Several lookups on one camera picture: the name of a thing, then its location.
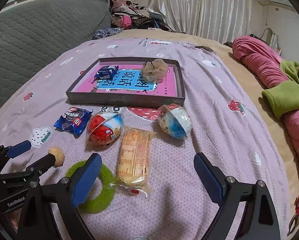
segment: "tan bedspread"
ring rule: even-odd
[[[245,92],[250,97],[251,101],[257,107],[260,116],[266,123],[269,133],[275,142],[277,149],[282,156],[285,164],[286,174],[288,177],[290,189],[290,205],[291,217],[294,215],[295,206],[294,201],[299,194],[299,164],[297,154],[293,149],[290,138],[282,122],[278,122],[270,108],[261,95],[264,87],[244,65],[234,59],[232,49],[228,46],[222,45],[217,41],[203,39],[197,36],[169,33],[159,29],[151,30],[125,30],[120,34],[115,35],[115,38],[152,38],[161,41],[182,41],[190,44],[197,44],[207,46],[213,49],[225,65],[230,69],[239,84],[243,87]]]

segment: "red price tag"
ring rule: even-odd
[[[138,195],[139,194],[139,190],[132,188],[131,189],[131,193]]]
[[[81,124],[81,122],[82,122],[82,120],[80,119],[80,118],[76,118],[76,119],[74,119],[74,121],[73,121],[73,124],[75,125],[75,126],[79,126],[80,124]]]

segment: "green blanket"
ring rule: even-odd
[[[282,60],[279,68],[290,80],[299,84],[299,64],[296,61]]]
[[[278,120],[289,111],[299,110],[299,84],[295,81],[284,81],[276,87],[262,91],[262,95],[269,101]]]

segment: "quilted sofa cushion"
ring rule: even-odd
[[[35,0],[0,13],[0,107],[63,52],[110,27],[108,0]]]

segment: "gray tray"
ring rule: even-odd
[[[99,58],[91,64],[85,72],[69,87],[66,91],[69,101],[72,104],[79,105],[107,105],[107,106],[139,106],[148,108],[159,108],[162,105],[172,103],[183,106],[185,101],[185,91],[181,69],[177,60],[163,59],[167,64],[172,65],[176,83],[176,97],[144,95],[144,94],[122,94],[122,93],[102,93],[102,92],[73,92],[75,86],[88,75],[89,71],[97,64],[114,65],[115,62],[120,64],[140,64],[146,61],[153,61],[155,58],[148,57],[113,57]]]

